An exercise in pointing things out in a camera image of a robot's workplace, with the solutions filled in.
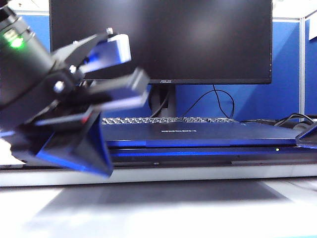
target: white desk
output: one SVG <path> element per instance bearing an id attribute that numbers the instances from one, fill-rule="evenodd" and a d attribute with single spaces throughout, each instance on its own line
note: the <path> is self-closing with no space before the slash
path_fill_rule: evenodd
<path id="1" fill-rule="evenodd" d="M 1 237 L 317 237 L 317 179 L 2 188 Z"/>

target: monitor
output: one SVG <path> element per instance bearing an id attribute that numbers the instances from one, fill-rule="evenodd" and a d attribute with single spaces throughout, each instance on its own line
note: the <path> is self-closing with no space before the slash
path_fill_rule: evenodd
<path id="1" fill-rule="evenodd" d="M 132 61 L 86 75 L 143 68 L 151 84 L 271 83 L 270 0 L 50 0 L 51 50 L 112 27 Z"/>

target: blue partition wall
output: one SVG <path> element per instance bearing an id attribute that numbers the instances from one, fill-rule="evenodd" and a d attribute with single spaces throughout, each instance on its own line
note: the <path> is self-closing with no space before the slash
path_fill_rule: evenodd
<path id="1" fill-rule="evenodd" d="M 49 17 L 24 16 L 49 49 Z M 299 110 L 299 23 L 273 23 L 273 72 L 270 85 L 217 85 L 235 100 L 237 120 L 282 118 Z M 177 114 L 182 115 L 211 85 L 178 85 Z M 223 109 L 230 114 L 231 101 L 219 93 Z M 139 109 L 105 112 L 106 117 L 146 117 L 151 114 L 147 103 Z M 223 117 L 215 94 L 206 95 L 187 116 Z"/>
<path id="2" fill-rule="evenodd" d="M 309 40 L 310 21 L 306 21 L 305 114 L 317 114 L 317 38 Z"/>

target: keyboard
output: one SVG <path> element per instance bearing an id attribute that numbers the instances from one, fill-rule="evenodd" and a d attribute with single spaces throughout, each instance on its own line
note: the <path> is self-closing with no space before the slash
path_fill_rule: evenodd
<path id="1" fill-rule="evenodd" d="M 228 118 L 103 118 L 103 125 L 113 124 L 146 124 L 146 123 L 229 123 L 237 122 Z"/>

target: laptop logo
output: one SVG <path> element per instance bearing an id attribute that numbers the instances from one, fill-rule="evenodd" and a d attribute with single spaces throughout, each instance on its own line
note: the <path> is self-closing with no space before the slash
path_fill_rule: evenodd
<path id="1" fill-rule="evenodd" d="M 162 133 L 197 132 L 196 130 L 161 130 Z"/>
<path id="2" fill-rule="evenodd" d="M 172 83 L 172 80 L 161 80 L 160 83 Z"/>

